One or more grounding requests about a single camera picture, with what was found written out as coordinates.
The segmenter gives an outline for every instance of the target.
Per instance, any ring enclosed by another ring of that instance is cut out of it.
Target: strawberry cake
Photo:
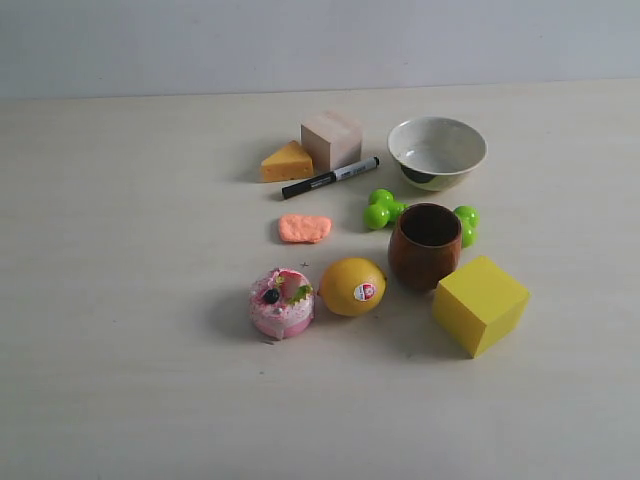
[[[249,316],[265,335],[294,337],[309,326],[313,311],[313,287],[300,272],[276,268],[251,286]]]

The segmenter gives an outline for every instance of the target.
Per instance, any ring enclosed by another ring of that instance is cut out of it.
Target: lemon
[[[349,257],[325,270],[318,296],[333,313],[356,317],[375,308],[386,288],[387,278],[378,265],[367,258]]]

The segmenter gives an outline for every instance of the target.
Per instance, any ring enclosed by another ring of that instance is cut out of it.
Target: bowl
[[[389,132],[387,146],[407,182],[435,192],[458,184],[487,153],[487,144],[478,131],[443,117],[402,122]]]

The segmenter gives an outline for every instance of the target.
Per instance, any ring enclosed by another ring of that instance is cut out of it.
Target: wooden cup
[[[462,225],[448,208],[418,203],[396,221],[389,241],[389,266],[406,287],[426,293],[458,266]]]

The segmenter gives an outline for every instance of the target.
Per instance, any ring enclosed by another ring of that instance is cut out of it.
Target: black marker
[[[360,160],[359,162],[352,163],[351,165],[336,168],[332,172],[323,173],[322,175],[309,178],[300,183],[289,185],[288,187],[283,187],[282,196],[285,199],[295,197],[296,195],[300,195],[301,193],[309,192],[311,190],[315,190],[316,188],[339,182],[340,180],[344,180],[345,178],[354,177],[359,173],[373,170],[374,168],[377,168],[378,165],[380,165],[380,159],[378,157],[369,157],[365,160]]]

